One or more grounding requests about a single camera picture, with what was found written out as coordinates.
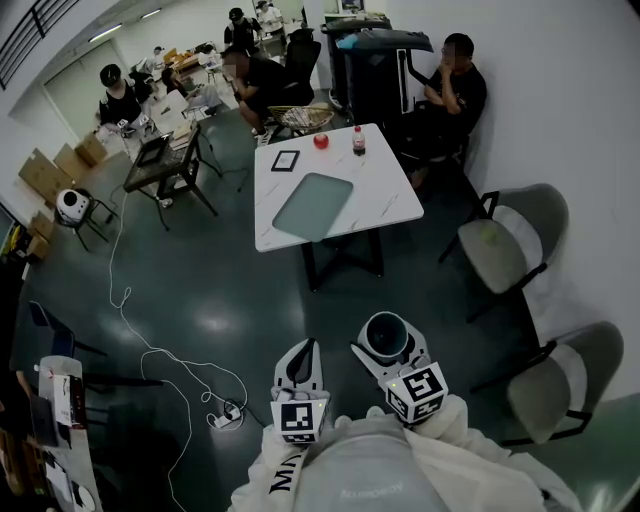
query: chair seat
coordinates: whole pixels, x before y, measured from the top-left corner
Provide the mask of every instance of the chair seat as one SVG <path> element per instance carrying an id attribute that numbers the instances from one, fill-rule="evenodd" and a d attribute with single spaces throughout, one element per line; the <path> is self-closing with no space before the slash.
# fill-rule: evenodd
<path id="1" fill-rule="evenodd" d="M 527 261 L 513 235 L 499 222 L 480 219 L 461 226 L 460 244 L 476 273 L 495 294 L 527 274 Z"/>
<path id="2" fill-rule="evenodd" d="M 551 358 L 514 377 L 507 396 L 516 418 L 538 444 L 558 430 L 571 401 L 567 378 Z"/>

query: marble tabletop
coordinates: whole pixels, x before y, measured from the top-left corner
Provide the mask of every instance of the marble tabletop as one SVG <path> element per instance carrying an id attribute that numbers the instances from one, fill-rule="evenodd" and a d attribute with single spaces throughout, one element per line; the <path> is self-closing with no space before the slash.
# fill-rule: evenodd
<path id="1" fill-rule="evenodd" d="M 302 178 L 311 172 L 353 183 L 353 193 L 326 238 L 419 219 L 422 205 L 400 163 L 375 124 L 362 126 L 366 153 L 353 153 L 353 127 L 325 132 L 329 147 L 317 149 L 313 135 L 271 144 L 255 153 L 255 241 L 260 252 L 306 243 L 273 227 L 273 219 Z M 298 150 L 292 172 L 271 172 L 280 151 Z"/>

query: electrical outlet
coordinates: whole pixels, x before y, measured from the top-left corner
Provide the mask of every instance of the electrical outlet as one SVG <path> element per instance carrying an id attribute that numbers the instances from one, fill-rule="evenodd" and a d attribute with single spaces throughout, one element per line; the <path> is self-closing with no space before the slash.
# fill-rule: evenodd
<path id="1" fill-rule="evenodd" d="M 240 419 L 240 409 L 238 409 L 236 406 L 233 406 L 232 409 L 229 409 L 227 413 L 231 416 L 231 419 L 228 419 L 224 415 L 216 418 L 216 421 L 213 422 L 216 428 L 222 429 L 227 425 L 230 425 L 234 421 L 238 421 Z"/>

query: black t-shirt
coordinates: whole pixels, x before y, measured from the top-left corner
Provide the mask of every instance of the black t-shirt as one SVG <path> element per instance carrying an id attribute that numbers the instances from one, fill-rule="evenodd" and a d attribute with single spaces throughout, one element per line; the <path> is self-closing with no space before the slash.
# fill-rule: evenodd
<path id="1" fill-rule="evenodd" d="M 100 102 L 100 119 L 102 120 L 102 124 L 118 124 L 123 119 L 126 119 L 129 123 L 133 123 L 141 113 L 142 109 L 138 103 L 138 98 L 136 97 L 133 87 L 129 85 L 129 82 L 125 84 L 125 92 L 122 98 L 118 100 L 107 91 L 106 102 L 105 100 Z"/>
<path id="2" fill-rule="evenodd" d="M 249 74 L 247 85 L 260 87 L 261 90 L 280 91 L 294 80 L 281 64 L 271 59 L 251 57 L 249 59 Z"/>
<path id="3" fill-rule="evenodd" d="M 253 33 L 261 30 L 262 27 L 258 20 L 251 18 L 249 21 L 248 18 L 245 18 L 240 25 L 234 24 L 233 30 L 229 27 L 224 30 L 224 43 L 253 51 L 256 46 L 253 42 Z"/>
<path id="4" fill-rule="evenodd" d="M 31 403 L 16 372 L 0 374 L 0 402 L 4 406 L 0 412 L 0 428 L 18 439 L 33 435 Z"/>
<path id="5" fill-rule="evenodd" d="M 428 85 L 442 96 L 442 75 L 439 70 L 433 74 Z M 451 73 L 451 87 L 458 98 L 458 105 L 462 112 L 455 116 L 447 115 L 446 122 L 453 130 L 467 135 L 473 130 L 484 109 L 487 101 L 487 84 L 478 69 L 472 65 L 464 75 Z"/>

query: white robot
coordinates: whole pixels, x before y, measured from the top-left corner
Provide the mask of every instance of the white robot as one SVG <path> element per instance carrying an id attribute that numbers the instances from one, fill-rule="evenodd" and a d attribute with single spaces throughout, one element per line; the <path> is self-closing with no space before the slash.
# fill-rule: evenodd
<path id="1" fill-rule="evenodd" d="M 314 338 L 298 343 L 278 361 L 271 396 L 273 424 L 286 443 L 320 439 L 331 395 L 323 389 L 320 348 Z"/>
<path id="2" fill-rule="evenodd" d="M 66 189 L 58 194 L 56 208 L 60 216 L 68 223 L 79 224 L 89 211 L 91 201 L 88 197 Z"/>
<path id="3" fill-rule="evenodd" d="M 449 390 L 440 366 L 431 362 L 424 336 L 406 320 L 387 311 L 376 313 L 351 349 L 407 425 L 424 421 L 442 406 Z M 323 384 L 314 338 L 297 344 L 276 365 L 271 413 L 286 443 L 319 440 L 331 398 Z"/>
<path id="4" fill-rule="evenodd" d="M 431 362 L 422 333 L 395 313 L 373 315 L 351 350 L 406 424 L 424 421 L 442 407 L 449 389 L 440 366 Z"/>

